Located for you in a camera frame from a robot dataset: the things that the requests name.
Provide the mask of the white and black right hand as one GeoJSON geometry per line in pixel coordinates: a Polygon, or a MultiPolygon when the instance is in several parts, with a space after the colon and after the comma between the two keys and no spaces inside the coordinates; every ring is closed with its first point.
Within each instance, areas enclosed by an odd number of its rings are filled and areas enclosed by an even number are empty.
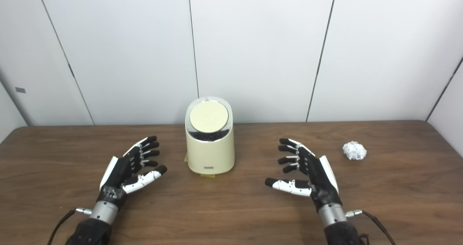
{"type": "Polygon", "coordinates": [[[328,204],[341,206],[337,181],[327,158],[316,157],[304,144],[293,139],[281,138],[279,143],[279,151],[291,153],[291,156],[278,159],[278,164],[286,164],[282,171],[299,171],[308,180],[267,178],[265,185],[293,195],[310,197],[317,211],[328,204]]]}

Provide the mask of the white and black left hand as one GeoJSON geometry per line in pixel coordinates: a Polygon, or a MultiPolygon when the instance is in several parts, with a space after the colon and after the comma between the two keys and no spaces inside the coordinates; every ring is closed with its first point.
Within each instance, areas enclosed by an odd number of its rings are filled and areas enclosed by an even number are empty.
{"type": "Polygon", "coordinates": [[[118,210],[128,195],[159,179],[167,166],[150,160],[158,156],[157,136],[146,137],[129,148],[121,157],[113,156],[99,185],[98,202],[115,205],[118,210]]]}

